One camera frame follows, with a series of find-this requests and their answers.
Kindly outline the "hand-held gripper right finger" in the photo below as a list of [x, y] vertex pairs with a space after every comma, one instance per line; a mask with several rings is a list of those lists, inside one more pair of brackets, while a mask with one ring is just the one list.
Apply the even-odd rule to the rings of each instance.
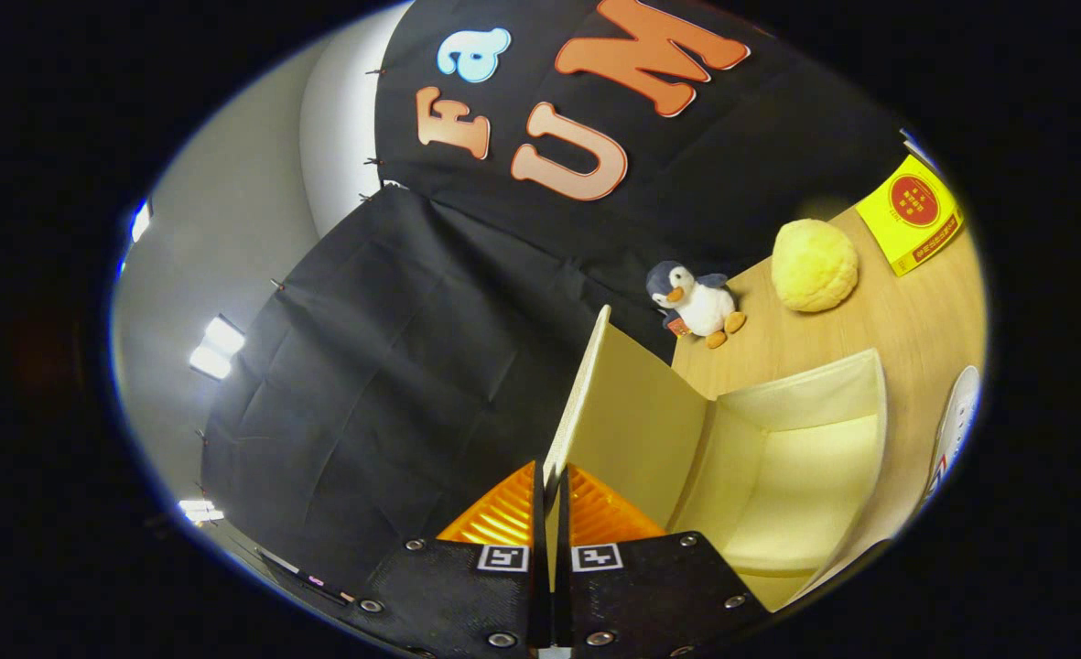
[[722, 655], [770, 613], [700, 532], [667, 533], [585, 469], [558, 484], [553, 643], [573, 655]]

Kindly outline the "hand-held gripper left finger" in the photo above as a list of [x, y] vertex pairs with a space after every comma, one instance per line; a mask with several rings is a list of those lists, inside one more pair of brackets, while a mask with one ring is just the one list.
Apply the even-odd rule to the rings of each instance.
[[433, 537], [390, 552], [344, 624], [405, 655], [536, 655], [551, 641], [544, 476], [531, 460]]

